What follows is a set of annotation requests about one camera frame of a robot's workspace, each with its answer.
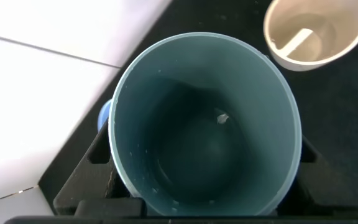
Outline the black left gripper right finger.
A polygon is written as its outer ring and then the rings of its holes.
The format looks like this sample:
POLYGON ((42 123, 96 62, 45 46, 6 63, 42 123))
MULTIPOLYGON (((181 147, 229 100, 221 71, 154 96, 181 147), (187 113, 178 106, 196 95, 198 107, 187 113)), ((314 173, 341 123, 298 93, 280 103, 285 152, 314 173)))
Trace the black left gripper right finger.
POLYGON ((277 207, 279 216, 358 216, 358 194, 306 138, 296 178, 277 207))

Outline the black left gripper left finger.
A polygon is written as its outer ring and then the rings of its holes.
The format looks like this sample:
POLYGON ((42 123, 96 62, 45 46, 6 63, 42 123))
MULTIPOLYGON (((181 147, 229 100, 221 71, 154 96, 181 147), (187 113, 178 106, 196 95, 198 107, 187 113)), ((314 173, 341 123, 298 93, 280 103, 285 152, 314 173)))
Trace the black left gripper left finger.
POLYGON ((145 202, 134 198, 114 165, 105 123, 69 176, 53 207, 73 217, 145 217, 145 202))

